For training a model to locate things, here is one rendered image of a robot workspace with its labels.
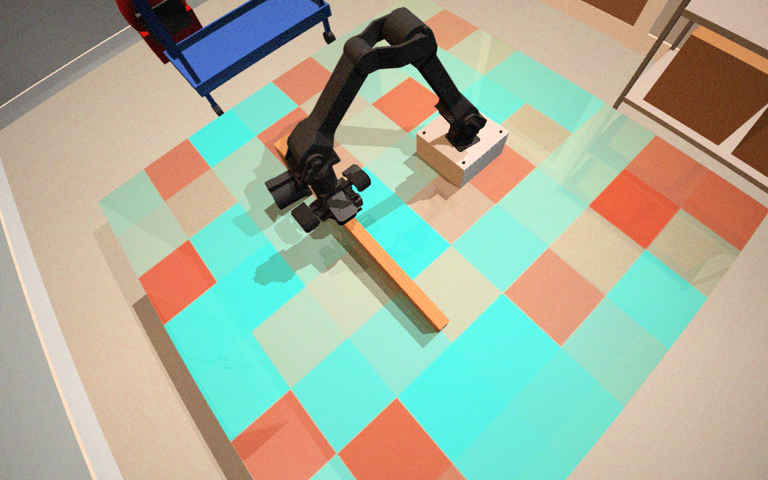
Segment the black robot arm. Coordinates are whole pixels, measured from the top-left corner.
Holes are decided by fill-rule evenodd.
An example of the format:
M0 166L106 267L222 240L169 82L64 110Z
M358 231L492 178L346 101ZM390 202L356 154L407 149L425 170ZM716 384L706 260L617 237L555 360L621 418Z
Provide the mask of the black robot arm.
M392 46L374 47L384 39ZM312 112L289 135L284 159L289 170L265 182L280 210L308 195L308 183L316 191L333 187L336 175L332 166L341 161L333 150L336 129L367 75L378 69L412 64L438 95L435 107L450 123L449 133L445 134L450 144L459 152L477 145L481 140L477 134L487 119L457 90L437 51L433 31L408 8L396 8L374 19L362 33L345 41L343 53ZM360 194L347 194L343 187L322 199L324 211L330 212L339 225L356 217L362 204Z

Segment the wooden post with slot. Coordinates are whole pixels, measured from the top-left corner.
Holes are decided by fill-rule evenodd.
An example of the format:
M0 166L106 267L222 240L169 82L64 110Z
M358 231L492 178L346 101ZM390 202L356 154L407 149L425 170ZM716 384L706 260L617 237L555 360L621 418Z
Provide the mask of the wooden post with slot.
M285 156L287 154L287 149L289 148L289 146L287 145L287 140L289 139L289 135L290 134L291 133L285 135L285 137L283 137L279 141L275 142L274 145L273 145L275 150L277 150L278 154L281 156L281 160L283 160L283 163L286 166L287 170L289 170L289 166L287 166L287 164L284 161L284 159L285 159ZM307 188L308 188L308 189L306 189L307 194L308 194L307 197L310 197L310 195L312 195L312 189L311 189L310 183L308 183Z

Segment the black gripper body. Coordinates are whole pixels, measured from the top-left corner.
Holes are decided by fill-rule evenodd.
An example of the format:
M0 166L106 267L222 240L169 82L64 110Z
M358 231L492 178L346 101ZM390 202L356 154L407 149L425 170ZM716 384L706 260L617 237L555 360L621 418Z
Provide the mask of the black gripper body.
M314 228L318 227L320 221L318 221L316 216L322 219L329 214L329 212L324 211L322 207L322 199L327 199L336 194L337 189L340 187L343 187L348 194L353 193L353 185L359 192L364 191L367 187L371 186L371 178L359 165L352 164L350 167L345 168L342 175L347 177L347 180L345 180L344 177L340 177L339 179L336 177L336 182L333 184L333 187L326 191L316 191L316 189L312 189L317 199L312 201L314 205L312 205L310 209L303 201L291 211L291 215L295 217L296 221L301 225L305 232L311 232Z

